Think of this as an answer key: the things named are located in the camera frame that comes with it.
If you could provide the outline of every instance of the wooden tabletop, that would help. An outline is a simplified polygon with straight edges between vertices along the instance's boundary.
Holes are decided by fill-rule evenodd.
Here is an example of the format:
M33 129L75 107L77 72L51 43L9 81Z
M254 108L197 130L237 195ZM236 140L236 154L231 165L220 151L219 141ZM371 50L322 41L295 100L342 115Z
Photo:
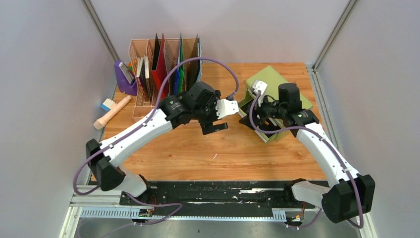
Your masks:
M271 65L289 82L296 83L301 93L314 104L311 83L303 63L231 63L229 67L239 78L240 88L235 99L244 98L245 80ZM203 64L202 81L229 95L235 82L223 67ZM117 89L114 101L125 95ZM110 138L134 123L134 98L113 119L104 131ZM306 147L292 135L279 142L265 144L248 127L239 124L239 115L229 116L229 129L202 135L200 125L192 121L161 135L132 154L123 166L147 180L293 180L298 178L325 180L325 176Z

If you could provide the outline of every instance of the white wall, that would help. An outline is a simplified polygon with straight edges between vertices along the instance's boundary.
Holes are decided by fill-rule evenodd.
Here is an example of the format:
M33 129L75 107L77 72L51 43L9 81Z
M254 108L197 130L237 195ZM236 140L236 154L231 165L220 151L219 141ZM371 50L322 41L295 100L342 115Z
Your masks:
M224 62L314 63L348 0L92 0L119 57L131 39L199 34Z
M378 237L419 227L420 5L361 0L319 73L341 150L376 182Z
M0 237L58 236L112 63L80 1L2 1Z

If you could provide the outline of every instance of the brush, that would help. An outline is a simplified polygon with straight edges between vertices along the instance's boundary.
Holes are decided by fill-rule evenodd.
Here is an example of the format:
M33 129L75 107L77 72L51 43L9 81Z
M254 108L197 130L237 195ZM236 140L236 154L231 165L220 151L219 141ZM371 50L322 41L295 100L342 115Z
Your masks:
M102 103L101 108L109 112L113 106L117 105L113 100L107 98L104 103Z
M107 112L103 117L96 120L96 122L93 123L93 126L98 130L102 129L108 123L108 121L111 120L111 118L115 116L115 114L117 114L123 107L125 107L125 105L127 105L127 103L130 100L131 100L130 96L123 98L115 106L111 107L109 112Z

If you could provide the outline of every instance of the robotic arm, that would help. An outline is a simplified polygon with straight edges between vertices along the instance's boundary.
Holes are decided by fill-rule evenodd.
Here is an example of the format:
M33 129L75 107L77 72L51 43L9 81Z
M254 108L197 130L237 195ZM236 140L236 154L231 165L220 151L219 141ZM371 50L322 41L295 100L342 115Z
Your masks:
M100 143L95 139L88 141L88 157L109 146L108 150L92 159L88 166L101 190L116 189L138 197L147 189L144 179L121 166L132 153L159 135L193 119L198 120L203 134L227 129L227 123L213 125L213 122L237 112L239 109L236 101L220 99L220 91L203 82L197 82L188 92L163 99L147 124L145 121L152 112L114 137ZM143 127L133 133L133 129L141 124ZM114 146L113 143L122 137L125 138Z
M351 179L356 183L361 201L363 213L371 209L375 182L370 175L362 176L353 166L351 166L340 152L332 146L331 141L326 136L318 118L311 110L302 109L299 88L294 83L281 84L278 87L278 100L269 101L269 95L265 95L267 85L264 82L256 81L252 86L254 94L260 94L258 104L255 108L256 113L247 115L240 120L240 123L254 129L250 117L256 121L257 126L262 125L268 118L281 119L285 127L306 127L317 134L315 136L309 130L292 129L292 134L299 139L314 156L325 173L329 187L319 186L304 179L292 181L285 188L288 193L288 200L304 201L324 209L327 217L334 223L353 218L358 215L358 205L356 201L355 189L351 184ZM336 153L324 142L328 142Z

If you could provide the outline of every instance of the purple pen holder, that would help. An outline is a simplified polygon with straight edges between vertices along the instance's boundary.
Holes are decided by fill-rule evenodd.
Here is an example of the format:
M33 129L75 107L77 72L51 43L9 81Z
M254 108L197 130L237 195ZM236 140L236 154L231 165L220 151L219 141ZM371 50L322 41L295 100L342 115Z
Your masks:
M118 89L121 93L137 96L137 82L135 79L132 83L128 82L128 80L125 78L124 73L121 71L119 67L119 64L121 62L122 61L117 60L114 64L115 77L117 79Z

